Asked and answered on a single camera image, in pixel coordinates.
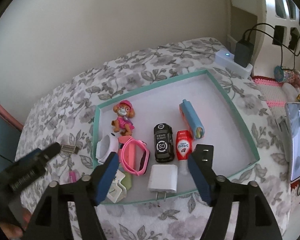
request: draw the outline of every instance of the white watch band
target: white watch band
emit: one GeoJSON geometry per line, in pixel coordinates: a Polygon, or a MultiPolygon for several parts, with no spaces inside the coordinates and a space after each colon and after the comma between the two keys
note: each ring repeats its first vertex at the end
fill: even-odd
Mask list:
{"type": "Polygon", "coordinates": [[[97,143],[96,158],[98,163],[103,164],[111,152],[118,153],[119,141],[113,133],[104,136],[101,141],[97,143]]]}

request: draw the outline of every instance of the beige wall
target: beige wall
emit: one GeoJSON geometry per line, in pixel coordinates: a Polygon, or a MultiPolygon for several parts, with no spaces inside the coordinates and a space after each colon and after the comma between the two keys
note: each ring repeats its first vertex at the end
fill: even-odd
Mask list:
{"type": "MultiPolygon", "coordinates": [[[[258,17],[252,13],[231,6],[231,31],[230,35],[239,41],[242,39],[243,33],[252,28],[258,22],[258,17]]],[[[255,44],[256,32],[251,33],[250,42],[255,44]]]]}
{"type": "Polygon", "coordinates": [[[80,72],[142,48],[226,43],[225,0],[14,0],[0,19],[0,104],[24,122],[80,72]]]}

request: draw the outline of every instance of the hand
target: hand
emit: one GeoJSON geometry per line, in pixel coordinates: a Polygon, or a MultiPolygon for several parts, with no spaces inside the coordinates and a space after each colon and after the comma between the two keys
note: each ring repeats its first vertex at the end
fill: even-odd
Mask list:
{"type": "MultiPolygon", "coordinates": [[[[22,208],[22,209],[23,209],[22,216],[25,222],[25,226],[23,227],[23,229],[26,230],[28,223],[30,222],[31,219],[31,213],[26,208],[22,208]]],[[[15,225],[0,222],[0,227],[4,232],[4,234],[6,235],[6,237],[9,239],[20,238],[23,235],[21,228],[15,225]]]]}

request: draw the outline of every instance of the floral bedspread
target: floral bedspread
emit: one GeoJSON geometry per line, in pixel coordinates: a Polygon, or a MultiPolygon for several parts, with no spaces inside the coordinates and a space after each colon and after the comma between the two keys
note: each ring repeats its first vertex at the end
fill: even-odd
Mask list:
{"type": "MultiPolygon", "coordinates": [[[[214,38],[168,46],[210,53],[226,50],[214,38]]],[[[208,69],[228,93],[250,130],[260,155],[257,164],[231,179],[244,184],[250,180],[258,182],[283,233],[291,207],[288,165],[263,95],[251,79],[242,79],[215,64],[214,54],[162,47],[135,51],[87,70],[55,88],[34,105],[24,125],[16,159],[55,141],[76,145],[80,151],[77,155],[61,152],[51,160],[46,174],[21,194],[22,204],[33,212],[51,181],[68,183],[69,170],[78,176],[92,172],[91,141],[96,105],[141,86],[202,69],[208,69]]],[[[211,212],[197,192],[165,202],[101,205],[96,210],[107,238],[113,240],[199,239],[211,212]]],[[[80,239],[74,203],[69,203],[69,212],[74,237],[80,239]]],[[[237,212],[238,205],[234,204],[227,239],[233,237],[237,212]]]]}

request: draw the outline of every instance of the black charger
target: black charger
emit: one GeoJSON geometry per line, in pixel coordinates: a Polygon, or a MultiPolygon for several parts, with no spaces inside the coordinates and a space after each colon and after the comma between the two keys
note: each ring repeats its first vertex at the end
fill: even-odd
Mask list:
{"type": "Polygon", "coordinates": [[[251,61],[254,45],[245,39],[237,42],[234,52],[234,62],[242,67],[247,67],[251,61]]]}

